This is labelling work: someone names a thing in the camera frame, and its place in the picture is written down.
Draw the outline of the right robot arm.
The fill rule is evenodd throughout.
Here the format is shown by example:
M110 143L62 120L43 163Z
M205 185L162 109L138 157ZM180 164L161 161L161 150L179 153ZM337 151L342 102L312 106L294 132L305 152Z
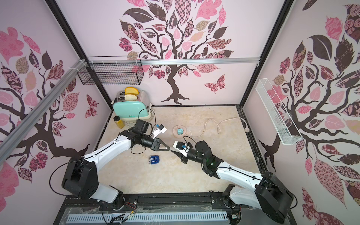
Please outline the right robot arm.
M205 141L191 143L176 141L172 152L181 162L201 164L202 171L210 177L232 184L223 192L224 204L230 208L247 205L258 208L273 221L284 224L296 196L271 172L254 173L237 168L213 155Z

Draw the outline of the teal USB charger adapter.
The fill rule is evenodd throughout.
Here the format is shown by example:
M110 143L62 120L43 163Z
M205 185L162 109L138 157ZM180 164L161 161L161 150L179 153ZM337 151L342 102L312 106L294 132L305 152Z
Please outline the teal USB charger adapter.
M178 128L177 129L177 134L178 135L182 135L184 133L184 129L183 128Z

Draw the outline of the blue electric shaver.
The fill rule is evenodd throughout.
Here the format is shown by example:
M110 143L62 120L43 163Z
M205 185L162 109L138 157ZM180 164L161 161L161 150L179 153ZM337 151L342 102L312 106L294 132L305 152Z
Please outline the blue electric shaver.
M153 155L149 157L148 163L151 165L158 164L160 162L160 158L158 155Z

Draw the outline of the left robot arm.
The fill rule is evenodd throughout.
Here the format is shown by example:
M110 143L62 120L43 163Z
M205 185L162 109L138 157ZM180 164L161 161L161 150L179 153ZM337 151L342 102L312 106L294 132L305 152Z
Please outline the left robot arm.
M123 192L101 184L98 173L107 163L136 145L155 152L169 151L170 147L158 138L159 134L167 131L165 126L155 125L152 133L147 135L149 125L150 123L138 119L135 126L120 132L102 148L82 157L72 157L65 164L67 168L61 183L62 188L81 200L98 200L109 204L115 210L123 208Z

